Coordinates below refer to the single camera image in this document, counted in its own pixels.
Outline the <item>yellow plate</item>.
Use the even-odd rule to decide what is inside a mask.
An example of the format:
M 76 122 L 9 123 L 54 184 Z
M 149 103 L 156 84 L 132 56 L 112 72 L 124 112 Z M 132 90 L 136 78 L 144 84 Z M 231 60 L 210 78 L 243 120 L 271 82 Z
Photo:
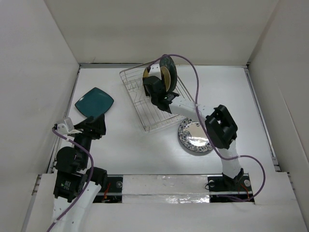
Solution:
M 142 75 L 142 78 L 147 78 L 149 77 L 149 72 L 150 72 L 150 68 L 149 67 L 146 67 L 143 71 L 143 75 Z

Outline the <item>plain cream plate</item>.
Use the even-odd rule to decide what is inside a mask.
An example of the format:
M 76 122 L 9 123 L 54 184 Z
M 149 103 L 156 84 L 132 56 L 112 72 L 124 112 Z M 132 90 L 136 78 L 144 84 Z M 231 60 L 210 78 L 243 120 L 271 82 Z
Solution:
M 161 79 L 164 83 L 166 92 L 168 92 L 171 84 L 171 76 L 169 70 L 164 66 L 160 67 L 160 70 L 161 70 Z

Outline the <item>round teal plate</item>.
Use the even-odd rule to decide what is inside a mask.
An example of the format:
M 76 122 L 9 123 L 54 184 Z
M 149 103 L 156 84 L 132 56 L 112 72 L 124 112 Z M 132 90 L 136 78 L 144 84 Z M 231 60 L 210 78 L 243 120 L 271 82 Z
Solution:
M 173 92 L 177 85 L 178 75 L 177 75 L 177 69 L 176 65 L 173 61 L 173 59 L 170 56 L 164 56 L 159 61 L 159 66 L 166 67 L 169 70 L 170 76 L 171 76 L 171 84 L 168 92 Z

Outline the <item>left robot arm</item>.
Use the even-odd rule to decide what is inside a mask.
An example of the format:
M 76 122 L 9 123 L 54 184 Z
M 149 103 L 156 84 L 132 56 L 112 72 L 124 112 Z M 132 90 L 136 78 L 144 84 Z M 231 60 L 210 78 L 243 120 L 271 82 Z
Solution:
M 71 143 L 56 154 L 54 208 L 49 232 L 80 232 L 96 195 L 108 189 L 107 171 L 94 166 L 91 142 L 106 134 L 105 115 L 90 116 L 74 125 L 68 117 L 52 132 Z

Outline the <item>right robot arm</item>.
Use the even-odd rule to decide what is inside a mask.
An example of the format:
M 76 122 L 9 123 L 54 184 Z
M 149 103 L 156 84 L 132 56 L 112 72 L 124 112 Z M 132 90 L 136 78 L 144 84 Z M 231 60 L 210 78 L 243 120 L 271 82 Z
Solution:
M 174 92 L 166 92 L 161 79 L 149 76 L 142 79 L 146 95 L 159 110 L 181 115 L 200 123 L 213 150 L 222 162 L 224 187 L 234 190 L 240 185 L 244 171 L 239 163 L 236 150 L 238 127 L 224 105 L 218 107 L 201 106 Z

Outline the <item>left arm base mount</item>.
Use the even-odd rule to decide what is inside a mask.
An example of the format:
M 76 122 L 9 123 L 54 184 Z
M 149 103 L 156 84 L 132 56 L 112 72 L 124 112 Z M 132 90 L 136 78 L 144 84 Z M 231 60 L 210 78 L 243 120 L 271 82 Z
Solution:
M 93 203 L 121 203 L 123 189 L 122 175 L 108 175 L 108 182 L 93 200 Z

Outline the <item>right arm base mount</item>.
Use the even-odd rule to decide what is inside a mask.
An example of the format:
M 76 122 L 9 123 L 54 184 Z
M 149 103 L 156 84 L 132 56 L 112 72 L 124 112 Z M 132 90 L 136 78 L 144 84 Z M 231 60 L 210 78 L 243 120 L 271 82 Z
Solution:
M 225 182 L 222 174 L 208 175 L 205 189 L 209 191 L 211 203 L 241 202 L 253 196 L 248 173 L 234 186 Z

